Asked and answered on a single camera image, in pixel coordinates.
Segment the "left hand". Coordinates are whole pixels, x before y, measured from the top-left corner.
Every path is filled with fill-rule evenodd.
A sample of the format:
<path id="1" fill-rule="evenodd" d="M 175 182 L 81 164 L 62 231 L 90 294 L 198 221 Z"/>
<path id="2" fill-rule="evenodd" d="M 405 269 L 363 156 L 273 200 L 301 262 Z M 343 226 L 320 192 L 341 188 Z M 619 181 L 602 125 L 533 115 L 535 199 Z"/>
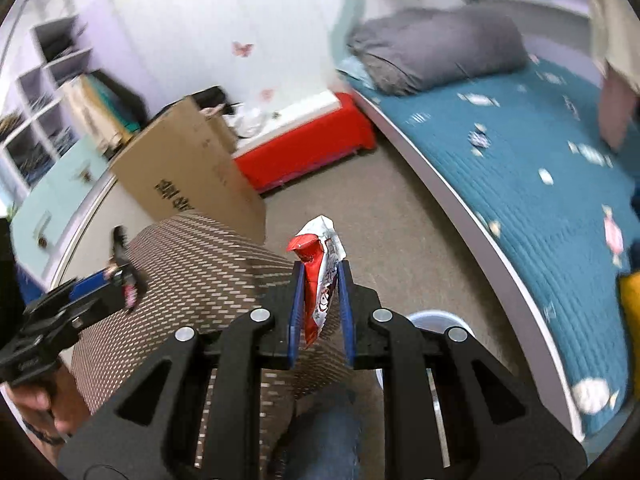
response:
<path id="1" fill-rule="evenodd" d="M 47 388 L 33 382 L 15 388 L 3 384 L 3 392 L 21 414 L 21 419 L 48 439 L 76 434 L 91 416 L 76 379 L 65 364 L 48 378 L 52 385 L 50 389 L 55 390 L 54 396 L 50 396 Z"/>

